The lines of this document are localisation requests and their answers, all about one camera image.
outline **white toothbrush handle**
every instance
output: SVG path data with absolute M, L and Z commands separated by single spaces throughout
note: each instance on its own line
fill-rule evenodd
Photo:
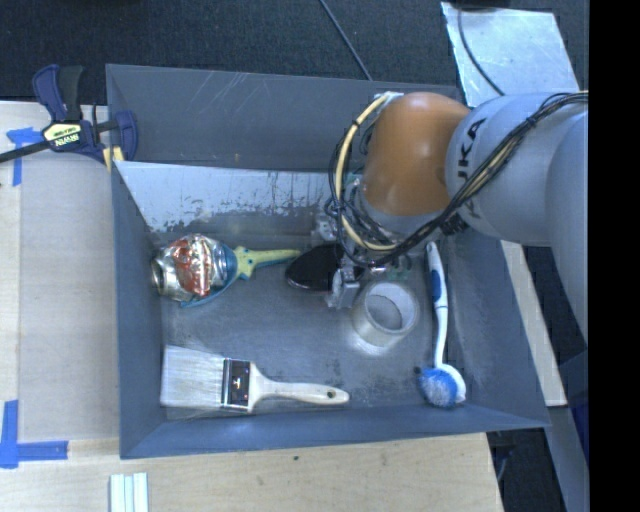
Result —
M 349 393 L 332 386 L 307 382 L 277 382 L 252 368 L 249 408 L 268 397 L 281 397 L 316 405 L 340 405 L 349 401 Z
M 447 338 L 447 324 L 449 322 L 449 298 L 447 296 L 447 284 L 444 278 L 444 267 L 435 242 L 427 244 L 427 261 L 429 263 L 431 277 L 431 296 L 433 307 L 438 319 L 438 337 L 434 355 L 434 366 L 442 365 L 444 344 Z

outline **paint brush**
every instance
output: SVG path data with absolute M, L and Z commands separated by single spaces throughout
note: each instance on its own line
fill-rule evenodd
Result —
M 271 380 L 251 361 L 176 345 L 165 347 L 160 392 L 160 403 L 165 407 L 250 413 L 260 400 L 269 397 L 317 405 L 349 401 L 346 391 L 332 386 Z

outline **cable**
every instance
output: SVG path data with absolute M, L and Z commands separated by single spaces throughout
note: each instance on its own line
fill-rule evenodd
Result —
M 360 66 L 360 69 L 364 73 L 364 76 L 367 77 L 367 80 L 370 80 L 370 81 L 373 82 L 373 78 L 371 78 L 371 75 L 367 71 L 367 68 L 365 67 L 365 65 L 362 62 L 362 60 L 360 60 L 360 57 L 358 56 L 358 52 L 356 52 L 356 49 L 351 44 L 351 41 L 349 41 L 349 38 L 347 37 L 347 34 L 345 34 L 344 30 L 342 30 L 342 27 L 340 26 L 340 23 L 338 23 L 338 20 L 336 19 L 336 17 L 331 12 L 331 9 L 329 9 L 329 6 L 327 5 L 327 3 L 324 0 L 320 0 L 320 4 L 322 5 L 322 7 L 326 11 L 327 15 L 331 19 L 333 25 L 336 27 L 336 29 L 340 33 L 340 36 L 342 37 L 342 40 L 345 42 L 345 44 L 349 48 L 349 51 L 351 52 L 351 55 L 353 55 L 353 58 L 356 59 L 356 62 L 358 63 L 358 66 Z
M 464 46 L 464 49 L 467 52 L 467 55 L 469 55 L 469 58 L 471 59 L 471 62 L 473 63 L 473 65 L 476 67 L 476 69 L 482 75 L 482 77 L 487 81 L 487 83 L 491 86 L 491 88 L 494 91 L 496 91 L 500 96 L 504 96 L 504 92 L 502 91 L 502 89 L 500 89 L 500 87 L 498 87 L 495 84 L 495 82 L 491 80 L 491 78 L 489 78 L 489 75 L 487 75 L 485 70 L 482 69 L 482 66 L 474 57 L 473 52 L 471 51 L 471 48 L 469 48 L 469 43 L 467 42 L 467 38 L 464 35 L 464 30 L 462 30 L 462 11 L 463 9 L 458 9 L 458 32 L 460 33 L 460 39 L 462 40 L 462 45 Z

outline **gray bin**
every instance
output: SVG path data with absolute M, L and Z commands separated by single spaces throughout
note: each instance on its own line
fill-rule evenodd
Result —
M 419 250 L 403 279 L 419 299 L 419 323 L 384 354 L 361 349 L 350 310 L 289 286 L 286 265 L 258 269 L 193 308 L 152 285 L 154 251 L 190 232 L 234 247 L 309 248 L 331 154 L 372 96 L 426 90 L 459 98 L 456 89 L 120 65 L 109 65 L 107 78 L 110 111 L 132 109 L 140 125 L 136 161 L 112 171 L 122 458 L 549 424 L 501 244 L 472 230 L 441 246 L 448 361 L 467 384 L 467 401 L 454 410 L 426 405 L 413 375 L 432 358 L 434 335 Z M 338 386 L 351 401 L 318 409 L 271 400 L 231 417 L 168 410 L 159 403 L 165 343 L 249 359 L 276 380 Z

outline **black floor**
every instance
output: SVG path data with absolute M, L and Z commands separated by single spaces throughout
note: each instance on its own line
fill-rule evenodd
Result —
M 589 87 L 589 0 L 457 2 L 552 12 L 581 88 Z M 0 0 L 0 99 L 31 100 L 51 63 L 81 64 L 83 104 L 106 104 L 105 64 L 205 68 L 459 85 L 431 0 Z M 350 51 L 349 44 L 355 52 Z M 580 336 L 550 250 L 527 248 L 559 363 Z M 488 434 L 506 512 L 564 512 L 542 430 Z

